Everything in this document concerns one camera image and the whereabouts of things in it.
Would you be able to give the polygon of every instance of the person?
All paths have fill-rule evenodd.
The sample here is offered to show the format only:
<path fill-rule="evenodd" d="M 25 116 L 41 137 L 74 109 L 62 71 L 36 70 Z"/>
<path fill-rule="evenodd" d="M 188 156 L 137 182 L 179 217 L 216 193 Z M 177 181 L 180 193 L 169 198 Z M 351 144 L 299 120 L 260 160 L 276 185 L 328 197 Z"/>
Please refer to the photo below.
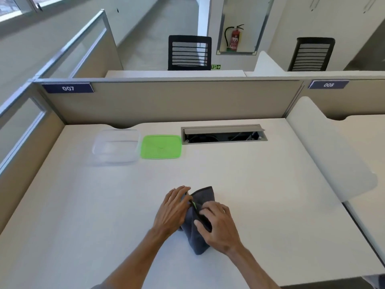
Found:
<path fill-rule="evenodd" d="M 94 289 L 142 288 L 158 250 L 184 222 L 190 201 L 193 199 L 188 194 L 189 190 L 188 186 L 180 186 L 166 194 L 155 216 L 154 224 L 142 242 L 101 285 L 95 286 Z M 198 232 L 207 244 L 230 258 L 250 289 L 280 288 L 243 246 L 227 206 L 214 201 L 206 202 L 200 214 L 210 221 L 212 231 L 208 232 L 202 223 L 195 220 Z"/>

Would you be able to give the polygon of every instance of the green plastic lid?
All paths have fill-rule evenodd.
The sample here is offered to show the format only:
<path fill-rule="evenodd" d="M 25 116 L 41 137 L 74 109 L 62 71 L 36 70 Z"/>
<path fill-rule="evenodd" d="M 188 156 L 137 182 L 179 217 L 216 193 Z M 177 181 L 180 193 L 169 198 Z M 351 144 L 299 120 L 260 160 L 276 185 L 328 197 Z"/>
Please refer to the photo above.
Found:
<path fill-rule="evenodd" d="M 179 158 L 182 152 L 182 139 L 176 135 L 149 135 L 142 141 L 143 159 Z"/>

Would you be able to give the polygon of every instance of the clear plastic container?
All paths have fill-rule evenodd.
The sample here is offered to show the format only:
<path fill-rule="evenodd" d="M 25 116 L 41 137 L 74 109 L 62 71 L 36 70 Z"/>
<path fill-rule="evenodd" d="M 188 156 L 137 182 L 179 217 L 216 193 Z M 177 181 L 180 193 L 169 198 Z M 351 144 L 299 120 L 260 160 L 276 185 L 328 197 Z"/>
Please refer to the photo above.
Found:
<path fill-rule="evenodd" d="M 139 159 L 140 145 L 138 130 L 105 130 L 96 137 L 92 153 L 98 163 L 127 163 Z"/>

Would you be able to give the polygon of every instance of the person's left hand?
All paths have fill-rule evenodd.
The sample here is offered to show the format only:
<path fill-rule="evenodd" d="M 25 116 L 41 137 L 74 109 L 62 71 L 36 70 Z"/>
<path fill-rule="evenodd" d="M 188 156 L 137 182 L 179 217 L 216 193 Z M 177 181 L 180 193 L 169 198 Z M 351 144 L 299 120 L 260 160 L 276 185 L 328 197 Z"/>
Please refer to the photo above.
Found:
<path fill-rule="evenodd" d="M 190 200 L 193 199 L 187 193 L 190 189 L 189 186 L 180 186 L 177 189 L 170 190 L 164 198 L 152 226 L 157 233 L 164 237 L 164 240 L 176 232 L 184 222 L 187 210 L 190 207 Z"/>

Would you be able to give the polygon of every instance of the red fire extinguisher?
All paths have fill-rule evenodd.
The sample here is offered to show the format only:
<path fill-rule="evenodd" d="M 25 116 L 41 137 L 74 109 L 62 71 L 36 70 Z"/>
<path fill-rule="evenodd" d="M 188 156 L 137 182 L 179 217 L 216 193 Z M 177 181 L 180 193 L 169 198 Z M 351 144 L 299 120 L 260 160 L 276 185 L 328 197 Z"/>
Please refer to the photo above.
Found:
<path fill-rule="evenodd" d="M 239 29 L 242 29 L 243 28 L 241 26 L 243 26 L 244 24 L 241 24 L 241 25 L 238 25 L 236 28 L 234 26 L 230 26 L 228 28 L 226 28 L 226 30 L 224 31 L 224 38 L 226 40 L 226 44 L 227 44 L 227 51 L 228 52 L 236 52 L 237 49 L 238 49 L 238 44 L 239 44 L 239 38 L 241 36 L 241 32 Z M 231 33 L 231 39 L 230 39 L 230 44 L 227 40 L 227 35 L 226 35 L 226 32 L 228 29 L 231 29 L 231 28 L 234 28 L 233 32 Z"/>

